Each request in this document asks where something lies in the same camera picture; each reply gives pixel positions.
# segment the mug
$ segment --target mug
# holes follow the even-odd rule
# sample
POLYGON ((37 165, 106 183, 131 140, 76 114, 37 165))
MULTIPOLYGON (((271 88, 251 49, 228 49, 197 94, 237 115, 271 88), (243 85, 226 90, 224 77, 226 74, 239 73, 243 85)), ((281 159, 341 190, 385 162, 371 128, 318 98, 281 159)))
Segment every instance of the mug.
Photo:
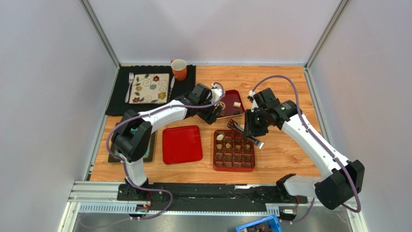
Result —
POLYGON ((176 80, 183 81, 188 74, 188 67, 186 66, 186 62, 182 59, 173 59, 172 72, 176 80))

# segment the table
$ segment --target table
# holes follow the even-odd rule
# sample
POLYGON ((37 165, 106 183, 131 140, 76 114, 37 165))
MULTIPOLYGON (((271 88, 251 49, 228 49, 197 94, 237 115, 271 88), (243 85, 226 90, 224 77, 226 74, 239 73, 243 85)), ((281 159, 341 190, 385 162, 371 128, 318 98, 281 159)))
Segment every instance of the table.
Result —
MULTIPOLYGON (((263 78, 281 74, 292 79, 299 93, 300 107, 312 126, 319 131, 308 85, 300 66, 197 66, 196 83, 210 86, 213 81, 219 81, 226 90, 239 91, 245 109, 251 108, 247 99, 248 92, 263 78)), ((270 87, 280 102, 295 101, 290 84, 281 78, 273 78, 262 83, 256 92, 270 87)), ((231 117, 238 122, 244 121, 244 116, 231 117)), ((212 166, 213 133, 215 130, 226 129, 231 118, 218 119, 208 125, 199 117, 171 123, 157 132, 153 162, 145 163, 145 172, 150 182, 178 183, 226 183, 226 184, 275 184, 278 179, 289 173, 303 176, 320 176, 319 171, 287 134, 276 127, 269 128, 269 134, 259 137, 265 145, 257 149, 256 167, 251 173, 217 172, 212 166), (166 128, 197 125, 202 139, 203 159, 197 162, 166 165, 162 157, 162 132, 166 128)), ((109 131, 121 119, 120 116, 109 116, 104 128, 102 141, 93 167, 90 181, 124 181, 124 171, 120 163, 108 163, 108 153, 105 141, 109 131)))

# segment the blue box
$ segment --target blue box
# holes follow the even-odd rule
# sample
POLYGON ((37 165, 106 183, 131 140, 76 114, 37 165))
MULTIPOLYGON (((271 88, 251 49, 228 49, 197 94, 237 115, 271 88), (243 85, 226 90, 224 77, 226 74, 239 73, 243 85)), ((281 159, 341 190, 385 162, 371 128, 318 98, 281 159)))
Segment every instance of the blue box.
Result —
POLYGON ((282 232, 282 228, 280 227, 278 218, 276 217, 276 215, 271 215, 253 222, 249 222, 247 224, 241 225, 241 226, 237 226, 236 227, 236 231, 237 232, 242 232, 242 229, 247 228, 247 227, 252 227, 252 226, 256 226, 259 225, 260 223, 264 223, 267 222, 270 226, 270 228, 272 229, 272 232, 282 232))

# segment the gray floor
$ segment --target gray floor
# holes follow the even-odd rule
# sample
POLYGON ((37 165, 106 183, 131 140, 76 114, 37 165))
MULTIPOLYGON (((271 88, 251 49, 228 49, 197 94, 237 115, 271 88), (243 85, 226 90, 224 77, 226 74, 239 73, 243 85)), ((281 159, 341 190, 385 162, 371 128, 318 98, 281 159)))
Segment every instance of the gray floor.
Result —
MULTIPOLYGON (((305 214, 307 207, 299 207, 298 217, 305 214)), ((106 225, 127 218, 122 214, 79 214, 82 222, 88 226, 106 225)), ((178 216, 161 215, 146 221, 126 221, 98 230, 75 226, 75 232, 235 232, 236 226, 249 223, 263 217, 247 216, 178 216)), ((301 223, 286 225, 281 223, 284 232, 352 232, 346 210, 342 207, 331 211, 322 206, 314 207, 310 215, 301 223)))

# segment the white wall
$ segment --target white wall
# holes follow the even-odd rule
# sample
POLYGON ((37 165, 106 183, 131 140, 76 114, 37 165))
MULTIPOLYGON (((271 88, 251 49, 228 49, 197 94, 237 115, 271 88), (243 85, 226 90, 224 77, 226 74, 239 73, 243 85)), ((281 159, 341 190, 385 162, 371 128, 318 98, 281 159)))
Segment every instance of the white wall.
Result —
POLYGON ((305 63, 339 0, 91 0, 121 63, 305 63))
POLYGON ((0 3, 0 231, 56 231, 115 68, 78 0, 0 3))
POLYGON ((412 1, 350 2, 312 68, 334 145, 365 165, 369 231, 411 231, 412 1))

